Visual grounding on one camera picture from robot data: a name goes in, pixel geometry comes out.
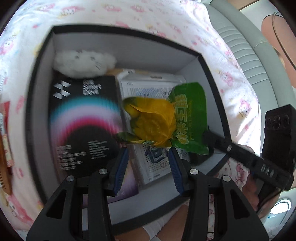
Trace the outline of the person's right hand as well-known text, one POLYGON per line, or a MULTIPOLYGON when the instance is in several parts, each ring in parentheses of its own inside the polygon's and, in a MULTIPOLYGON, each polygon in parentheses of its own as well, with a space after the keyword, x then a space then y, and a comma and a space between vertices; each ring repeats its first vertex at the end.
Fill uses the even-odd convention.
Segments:
POLYGON ((255 211, 258 210, 258 204, 259 204, 259 198, 256 192, 257 192, 257 186, 255 183, 255 180, 251 175, 248 175, 246 184, 242 187, 242 193, 247 198, 250 205, 255 211))

